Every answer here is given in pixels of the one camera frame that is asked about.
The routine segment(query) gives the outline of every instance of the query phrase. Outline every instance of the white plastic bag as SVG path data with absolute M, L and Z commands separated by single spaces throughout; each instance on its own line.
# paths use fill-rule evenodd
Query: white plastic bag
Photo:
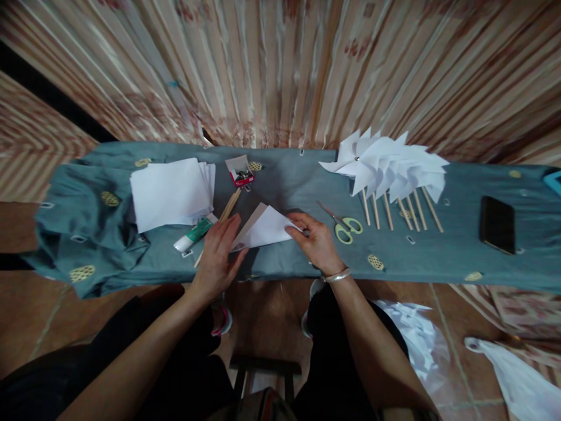
M 493 363 L 504 401 L 520 421 L 561 420 L 561 389 L 499 345 L 472 337 L 464 344 Z
M 450 365 L 448 344 L 438 329 L 421 312 L 432 310 L 413 303 L 376 301 L 396 324 L 409 350 L 409 360 L 429 395 L 439 390 L 447 379 Z

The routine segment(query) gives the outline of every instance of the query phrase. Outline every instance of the woman's left hand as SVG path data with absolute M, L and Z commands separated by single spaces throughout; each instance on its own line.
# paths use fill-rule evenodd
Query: woman's left hand
M 228 256 L 240 223 L 240 215 L 236 213 L 223 223 L 215 223 L 205 236 L 199 270 L 191 288 L 208 303 L 230 286 L 249 250 L 241 250 L 232 263 L 228 263 Z

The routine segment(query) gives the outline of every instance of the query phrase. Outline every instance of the bamboo skewer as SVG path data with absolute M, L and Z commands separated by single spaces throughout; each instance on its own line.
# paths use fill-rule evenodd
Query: bamboo skewer
M 386 204 L 387 221 L 390 224 L 390 230 L 393 231 L 392 213 L 390 212 L 390 205 L 387 203 L 386 192 L 384 192 L 384 202 Z
M 421 187 L 421 189 L 423 191 L 423 194 L 425 195 L 425 199 L 427 200 L 428 207 L 431 210 L 432 217 L 434 218 L 434 221 L 437 223 L 438 230 L 440 232 L 444 232 L 444 229 L 442 229 L 442 225 L 440 225 L 440 221 L 438 220 L 437 213 L 432 207 L 431 198 L 428 196 L 427 189 L 425 189 L 424 187 Z
M 409 217 L 407 216 L 407 211 L 405 210 L 405 208 L 403 207 L 403 202 L 401 201 L 401 199 L 397 199 L 397 203 L 399 203 L 399 208 L 401 209 L 401 211 L 403 212 L 403 216 L 405 217 L 405 221 L 407 222 L 407 226 L 409 227 L 409 229 L 411 231 L 413 231 L 413 227 L 411 226 L 411 222 L 409 222 Z
M 376 228 L 380 229 L 380 219 L 378 219 L 378 206 L 376 205 L 376 196 L 372 195 L 372 203 L 374 204 L 374 218 L 376 219 Z
M 364 212 L 366 214 L 366 223 L 370 226 L 370 214 L 368 212 L 368 202 L 366 201 L 366 193 L 364 193 L 364 189 L 362 189 L 362 200 L 364 201 Z
M 419 211 L 419 216 L 421 217 L 421 223 L 423 224 L 423 229 L 427 230 L 427 223 L 425 222 L 425 216 L 423 215 L 423 210 L 421 209 L 421 202 L 419 201 L 419 195 L 417 194 L 417 189 L 413 190 L 413 195 L 415 196 L 415 202 L 417 203 L 417 209 Z
M 232 212 L 232 209 L 234 209 L 234 206 L 238 201 L 238 197 L 240 197 L 240 193 L 241 193 L 241 189 L 238 188 L 238 190 L 236 190 L 235 193 L 232 194 L 230 200 L 228 201 L 226 207 L 224 208 L 224 211 L 222 211 L 222 215 L 220 215 L 220 219 L 218 220 L 218 222 L 224 222 L 226 219 L 230 217 L 230 213 Z M 196 268 L 199 266 L 201 257 L 203 257 L 202 251 L 200 252 L 199 258 L 197 259 L 197 261 L 195 262 L 195 266 L 193 267 Z
M 411 212 L 411 215 L 413 217 L 413 222 L 415 223 L 415 229 L 417 230 L 417 232 L 419 232 L 420 229 L 419 229 L 419 224 L 417 222 L 417 217 L 415 216 L 415 209 L 413 209 L 413 204 L 411 204 L 411 199 L 409 198 L 409 195 L 407 195 L 407 206 L 409 206 L 409 212 Z

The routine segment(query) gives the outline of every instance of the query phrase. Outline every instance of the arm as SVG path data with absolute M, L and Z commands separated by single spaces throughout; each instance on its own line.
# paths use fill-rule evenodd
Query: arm
M 291 213 L 288 217 L 296 226 L 310 232 L 310 236 L 305 237 L 293 227 L 286 228 L 310 261 L 326 276 L 346 269 L 327 226 L 305 213 Z M 435 410 L 409 360 L 372 310 L 355 280 L 347 276 L 330 285 L 341 309 L 356 370 L 372 407 Z
M 247 249 L 242 250 L 228 264 L 239 226 L 240 217 L 235 215 L 209 230 L 191 287 L 109 364 L 58 420 L 123 420 L 136 414 L 177 342 L 234 279 L 247 254 Z

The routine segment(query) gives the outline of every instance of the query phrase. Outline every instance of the blue-gray tablecloth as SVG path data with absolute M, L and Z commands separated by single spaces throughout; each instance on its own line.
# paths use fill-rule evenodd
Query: blue-gray tablecloth
M 561 294 L 561 198 L 542 182 L 549 167 L 452 163 L 446 167 L 446 188 L 435 205 L 444 227 L 440 233 L 420 195 L 428 230 L 409 231 L 399 208 L 391 205 L 390 231 L 383 201 L 378 211 L 381 229 L 373 223 L 372 201 L 367 226 L 361 196 L 350 197 L 349 178 L 324 170 L 318 161 L 334 161 L 334 150 L 239 149 L 172 143 L 106 143 L 80 160 L 59 167 L 51 180 L 45 208 L 36 215 L 39 248 L 25 255 L 43 276 L 72 282 L 78 296 L 101 296 L 133 285 L 190 281 L 203 244 L 182 258 L 175 243 L 186 226 L 164 226 L 141 236 L 127 222 L 131 204 L 129 178 L 145 159 L 166 163 L 189 157 L 216 163 L 215 214 L 221 214 L 235 187 L 224 160 L 246 154 L 263 169 L 256 172 L 251 192 L 243 191 L 234 212 L 242 225 L 260 202 L 281 213 L 300 209 L 333 227 L 333 220 L 316 204 L 322 201 L 341 216 L 360 220 L 365 228 L 354 242 L 335 239 L 341 257 L 356 278 L 408 282 L 512 285 Z M 509 175 L 516 170 L 521 177 Z M 108 194 L 117 202 L 108 202 Z M 479 241 L 480 200 L 483 195 L 511 204 L 516 211 L 517 247 L 508 256 Z M 410 236 L 415 244 L 407 240 Z M 373 254 L 385 265 L 378 271 L 368 261 Z M 250 250 L 239 279 L 317 277 L 293 241 Z

